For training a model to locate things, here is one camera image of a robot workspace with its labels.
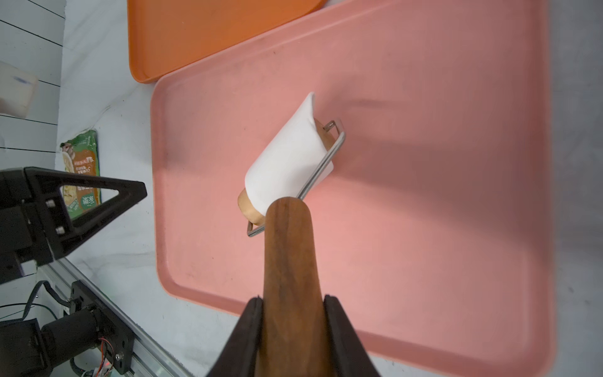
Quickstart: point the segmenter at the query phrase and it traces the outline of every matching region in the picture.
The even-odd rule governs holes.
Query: food image
[[[63,150],[63,162],[65,163],[65,171],[75,173],[73,161],[67,151]],[[75,186],[63,186],[63,200],[65,205],[69,207],[74,200],[77,199],[77,189]]]
[[[96,131],[89,130],[61,143],[65,171],[98,176]],[[101,190],[82,186],[63,186],[63,200],[71,218],[75,218],[101,203]]]

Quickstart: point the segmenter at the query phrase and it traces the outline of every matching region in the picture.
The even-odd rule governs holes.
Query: black bracket
[[[45,377],[52,373],[37,319],[0,322],[2,376]]]
[[[69,313],[89,310],[95,313],[99,337],[106,338],[113,351],[105,346],[105,354],[120,375],[130,370],[134,348],[134,332],[109,309],[82,281],[71,285]]]
[[[119,194],[71,220],[60,192],[65,185]],[[146,196],[142,182],[41,168],[0,171],[0,284],[23,276],[23,262],[64,258]]]
[[[206,377],[253,377],[262,335],[260,297],[247,303],[218,360]],[[337,377],[379,377],[345,310],[335,296],[324,297],[331,358]]]

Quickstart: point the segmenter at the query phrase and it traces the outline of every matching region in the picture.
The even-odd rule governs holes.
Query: white surface
[[[275,200],[296,197],[325,154],[314,123],[312,92],[247,171],[245,189],[253,207],[266,216]],[[314,185],[332,171],[329,162]]]
[[[27,0],[0,1],[0,20],[59,45],[65,20]]]
[[[32,288],[36,284],[36,275],[24,276],[20,279],[12,280],[7,283],[0,285],[0,306],[9,305],[12,303],[27,302]],[[8,306],[6,308],[0,308],[0,317],[9,315],[20,310],[23,310],[25,305],[19,306]],[[11,315],[0,321],[11,320],[23,316],[22,313]]]
[[[0,148],[0,170],[36,166],[53,169],[54,153]]]
[[[54,124],[0,116],[0,148],[55,152],[56,139],[57,126]]]
[[[34,274],[37,271],[36,262],[32,260],[21,263],[21,269],[23,269],[23,276]]]
[[[60,85],[61,54],[61,46],[0,22],[0,62]]]
[[[31,2],[65,17],[65,0],[31,0]]]
[[[554,0],[551,19],[559,353],[550,376],[598,377],[603,369],[603,2]],[[57,142],[95,127],[101,174],[141,180],[149,197],[69,259],[193,374],[203,376],[236,318],[169,297],[157,280],[149,128],[153,85],[131,78],[126,23],[122,0],[68,1]],[[62,169],[60,156],[57,168]],[[373,361],[384,376],[434,376]]]
[[[58,96],[60,88],[38,81],[30,110],[25,119],[56,124],[58,120]]]

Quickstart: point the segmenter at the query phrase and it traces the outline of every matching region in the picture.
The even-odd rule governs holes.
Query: white wall
[[[38,77],[26,119],[0,115],[0,169],[54,168],[65,0],[0,0],[0,61]]]

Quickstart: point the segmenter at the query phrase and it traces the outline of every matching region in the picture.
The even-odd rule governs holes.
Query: tray rim
[[[294,28],[296,27],[298,24],[300,23],[305,23],[305,22],[311,22],[311,20],[318,18],[318,17],[322,17],[322,14],[327,12],[327,11],[334,11],[334,9],[339,8],[339,7],[352,7],[352,6],[356,6],[359,4],[363,4],[363,3],[371,3],[373,4],[373,6],[369,6],[366,7],[364,9],[364,12],[369,12],[369,11],[373,11],[375,9],[381,8],[381,7],[385,7],[388,6],[390,3],[394,3],[394,2],[400,2],[403,0],[377,0],[377,1],[367,1],[367,0],[346,0],[342,3],[339,4],[335,4],[329,8],[324,8],[322,10],[313,12],[312,14],[306,15],[303,18],[300,19],[296,19],[288,24],[284,24],[281,25],[277,28],[274,28],[272,30],[269,30],[263,34],[260,34],[254,38],[248,39],[246,41],[243,41],[237,45],[231,46],[227,49],[224,49],[216,54],[210,55],[204,59],[198,60],[194,63],[191,63],[185,67],[182,67],[178,70],[172,71],[166,75],[164,75],[163,77],[160,78],[160,80],[157,82],[156,87],[153,91],[153,96],[151,97],[151,128],[153,128],[153,104],[154,102],[156,103],[158,100],[156,99],[156,92],[161,92],[164,90],[164,86],[166,87],[166,89],[169,88],[169,81],[172,78],[176,78],[178,77],[179,74],[181,74],[182,72],[196,66],[196,65],[200,65],[200,64],[209,64],[210,62],[213,63],[210,65],[209,69],[207,70],[207,72],[215,69],[215,65],[218,64],[219,62],[223,62],[223,61],[228,61],[230,62],[231,60],[229,59],[229,54],[232,51],[237,51],[239,49],[247,49],[249,50],[249,46],[253,45],[256,41],[264,39],[272,34],[276,34],[276,33],[280,33],[281,30],[283,29],[288,29],[288,28]],[[553,245],[553,239],[552,239],[552,235],[553,235],[553,222],[552,222],[552,193],[551,193],[551,177],[552,177],[552,173],[551,173],[551,144],[550,144],[550,138],[551,138],[551,104],[550,104],[550,64],[549,64],[549,20],[548,20],[548,10],[549,10],[549,0],[537,0],[534,2],[535,6],[539,8],[539,13],[540,13],[540,32],[538,34],[538,39],[540,40],[541,44],[540,44],[540,48],[541,48],[541,57],[543,58],[543,60],[540,62],[540,66],[542,67],[542,100],[543,100],[543,110],[544,110],[544,114],[543,114],[543,127],[544,127],[544,136],[547,139],[547,143],[544,145],[543,149],[544,152],[546,153],[545,156],[545,162],[546,162],[546,171],[543,172],[543,174],[548,178],[548,182],[549,184],[546,187],[546,192],[543,193],[543,196],[546,198],[545,203],[546,203],[546,212],[543,215],[543,218],[545,220],[547,220],[546,224],[545,224],[545,229],[548,230],[548,234],[550,237],[548,237],[548,243],[546,245],[546,250],[548,251],[548,256],[550,257],[550,269],[549,269],[549,274],[548,274],[548,281],[547,281],[547,287],[548,287],[548,319],[549,319],[549,331],[548,331],[548,336],[549,339],[548,341],[548,346],[546,348],[543,348],[541,351],[543,351],[542,354],[540,355],[527,355],[527,354],[521,354],[518,355],[517,358],[513,359],[513,365],[511,366],[511,368],[509,369],[508,373],[510,373],[509,375],[514,375],[514,376],[544,376],[553,366],[554,362],[555,362],[555,357],[557,354],[557,311],[556,311],[556,295],[555,295],[555,256],[554,256],[554,245]],[[249,55],[253,56],[252,54],[246,53],[245,57],[249,58]],[[153,186],[155,189],[155,178],[153,179]],[[207,308],[211,308],[211,309],[215,309],[217,311],[221,311],[221,312],[225,312],[228,314],[233,314],[233,315],[240,315],[240,313],[242,312],[245,303],[244,302],[239,302],[237,300],[233,300],[233,299],[227,299],[226,297],[223,296],[215,296],[213,294],[209,294],[207,292],[199,292],[199,291],[195,291],[192,288],[188,288],[188,287],[183,287],[181,285],[178,285],[178,283],[175,282],[175,280],[169,275],[169,273],[167,271],[162,271],[160,268],[160,264],[159,264],[159,259],[157,260],[157,274],[159,277],[159,281],[163,287],[163,289],[170,294],[171,296],[177,297],[179,299],[183,299],[183,300],[187,300],[189,302],[195,303],[197,305],[203,305]],[[189,291],[191,292],[190,296],[184,296],[182,295],[182,291]],[[201,299],[196,300],[193,297],[220,297],[222,299],[227,299],[227,303],[225,303],[224,307],[217,307],[217,306],[213,306],[210,304],[207,304],[206,302],[203,302]],[[396,339],[396,338],[386,338],[383,335],[379,335],[379,334],[374,334],[374,333],[369,333],[366,331],[362,331],[362,330],[358,330],[358,335],[360,337],[360,339],[362,340],[363,344],[365,344],[366,348],[369,348],[369,346],[366,346],[366,344],[370,344],[371,348],[374,348],[374,342],[376,338],[380,338],[380,341],[382,341],[383,339],[385,340],[390,340],[392,342],[396,342],[399,343],[401,342],[400,340]],[[428,370],[434,373],[439,373],[442,375],[448,375],[448,376],[461,376],[460,374],[454,373],[451,370],[442,370],[442,369],[438,369],[435,367],[430,366],[427,363],[421,363],[421,362],[415,362],[413,360],[410,360],[409,358],[399,358],[397,356],[392,356],[392,354],[388,353],[386,348],[384,347],[377,347],[378,349],[367,349],[368,352],[370,354],[376,355],[376,356],[380,356],[383,357],[387,360],[394,360],[397,362],[400,362],[402,364],[405,365],[409,365],[409,366],[413,366],[413,367],[417,367],[423,370]],[[429,352],[432,353],[437,353],[438,350],[435,350],[433,348],[428,348]],[[471,359],[471,358],[466,358],[464,356],[459,356],[459,355],[453,355],[453,358],[462,358],[466,361],[476,361],[476,359]],[[538,358],[538,363],[537,365],[534,363],[534,358]],[[449,364],[455,364],[456,360],[448,360],[447,361]],[[505,366],[511,364],[511,362],[506,363],[504,365],[501,365],[501,368],[504,368]],[[529,374],[523,374],[522,373],[522,366],[524,364],[527,364],[530,371]],[[488,370],[484,370],[483,375],[488,375]]]

